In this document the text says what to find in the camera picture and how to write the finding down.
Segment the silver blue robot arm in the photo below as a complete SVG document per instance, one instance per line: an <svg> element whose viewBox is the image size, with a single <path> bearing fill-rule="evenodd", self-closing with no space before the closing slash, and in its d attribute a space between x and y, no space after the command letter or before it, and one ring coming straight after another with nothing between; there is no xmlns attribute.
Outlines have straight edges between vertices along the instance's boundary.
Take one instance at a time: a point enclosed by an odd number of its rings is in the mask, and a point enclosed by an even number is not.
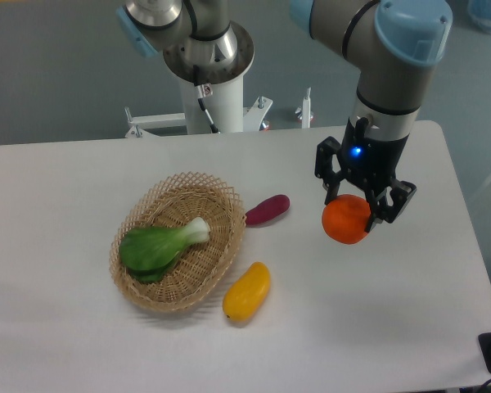
<svg viewBox="0 0 491 393"><path fill-rule="evenodd" d="M135 50L161 54L177 77L189 133L246 129L243 76L255 50L227 2L127 1L115 14ZM392 223L417 190L397 179L396 167L444 55L451 8L444 1L293 1L290 15L360 72L344 137L317 148L314 173L326 199L351 183L369 206L366 230Z"/></svg>

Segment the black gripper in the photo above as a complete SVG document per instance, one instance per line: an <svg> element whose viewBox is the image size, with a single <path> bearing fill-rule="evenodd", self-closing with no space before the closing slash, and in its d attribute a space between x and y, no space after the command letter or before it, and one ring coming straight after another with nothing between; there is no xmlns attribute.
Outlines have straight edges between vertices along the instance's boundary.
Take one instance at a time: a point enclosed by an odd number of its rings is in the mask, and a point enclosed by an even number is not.
<svg viewBox="0 0 491 393"><path fill-rule="evenodd" d="M392 224L417 191L415 184L396 179L396 167L408 136L380 141L368 137L369 129L367 118L363 117L355 125L349 120L341 144L327 137L317 145L314 166L314 175L322 180L326 191L325 205L338 197L344 180L364 191L370 208L366 233L382 222ZM335 156L339 171L333 169Z"/></svg>

